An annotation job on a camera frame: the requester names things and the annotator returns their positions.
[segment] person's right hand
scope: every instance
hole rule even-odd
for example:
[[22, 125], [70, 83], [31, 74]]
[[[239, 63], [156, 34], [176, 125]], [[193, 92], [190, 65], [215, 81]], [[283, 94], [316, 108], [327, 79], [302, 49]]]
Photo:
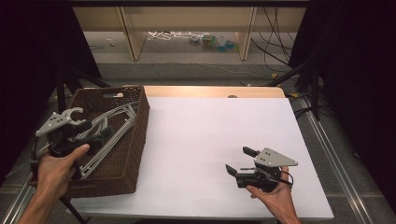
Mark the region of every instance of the person's right hand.
[[[289, 181], [289, 175], [284, 173], [288, 173], [289, 168], [283, 166], [281, 169], [281, 178]], [[253, 186], [247, 186], [247, 190], [251, 193], [250, 198], [260, 199], [281, 223], [300, 223], [291, 198], [289, 185], [279, 182], [276, 189], [269, 193], [261, 191]]]

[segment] basket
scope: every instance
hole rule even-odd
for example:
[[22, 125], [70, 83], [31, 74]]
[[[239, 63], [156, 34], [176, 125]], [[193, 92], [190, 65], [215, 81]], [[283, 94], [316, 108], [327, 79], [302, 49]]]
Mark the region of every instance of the basket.
[[[92, 120], [110, 109], [134, 101], [138, 101], [134, 127], [125, 133], [87, 178], [69, 182], [66, 198], [134, 193], [149, 122], [149, 101], [143, 86], [76, 91], [69, 108], [81, 107], [83, 113], [74, 113], [77, 114], [74, 120]], [[126, 118], [126, 115], [117, 115], [108, 120], [108, 125], [116, 131]], [[84, 155], [80, 165], [86, 164], [92, 157]]]

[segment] woven basket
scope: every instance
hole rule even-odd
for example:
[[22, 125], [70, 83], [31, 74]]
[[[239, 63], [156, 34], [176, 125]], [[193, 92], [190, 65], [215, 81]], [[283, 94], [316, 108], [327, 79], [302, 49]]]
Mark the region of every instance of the woven basket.
[[[69, 182], [65, 197], [88, 198], [135, 192], [149, 121], [149, 102], [144, 87], [77, 90], [69, 108], [83, 108], [82, 114], [73, 114], [76, 115], [74, 120], [92, 120], [110, 109], [134, 101], [139, 102], [134, 127], [125, 133], [86, 179]], [[126, 115], [117, 115], [108, 121], [108, 125], [116, 132], [125, 119]], [[84, 155], [80, 165], [86, 164], [92, 157]]]

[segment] white tabletop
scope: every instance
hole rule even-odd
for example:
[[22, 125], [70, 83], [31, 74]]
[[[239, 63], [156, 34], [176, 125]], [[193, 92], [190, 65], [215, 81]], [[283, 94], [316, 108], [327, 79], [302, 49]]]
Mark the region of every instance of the white tabletop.
[[81, 214], [110, 217], [262, 219], [273, 217], [228, 175], [254, 167], [242, 147], [269, 147], [299, 165], [292, 197], [297, 215], [330, 219], [319, 183], [286, 98], [149, 97], [147, 142], [136, 192], [74, 199]]

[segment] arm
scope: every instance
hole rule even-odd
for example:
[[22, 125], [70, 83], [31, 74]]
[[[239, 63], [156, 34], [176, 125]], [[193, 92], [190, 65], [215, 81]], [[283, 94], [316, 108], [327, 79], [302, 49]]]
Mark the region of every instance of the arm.
[[73, 162], [84, 155], [89, 148], [89, 145], [83, 145], [62, 158], [54, 158], [48, 154], [41, 158], [35, 195], [19, 223], [45, 223], [48, 220], [53, 207], [66, 193], [68, 181], [76, 171], [72, 167]]
[[[288, 172], [288, 167], [282, 167], [283, 172]], [[282, 172], [281, 178], [288, 180], [288, 174]], [[263, 192], [255, 187], [247, 186], [247, 190], [251, 193], [251, 198], [260, 199], [268, 210], [277, 220], [284, 224], [299, 224], [296, 210], [294, 208], [293, 199], [291, 198], [290, 187], [284, 183], [279, 183], [272, 192]]]

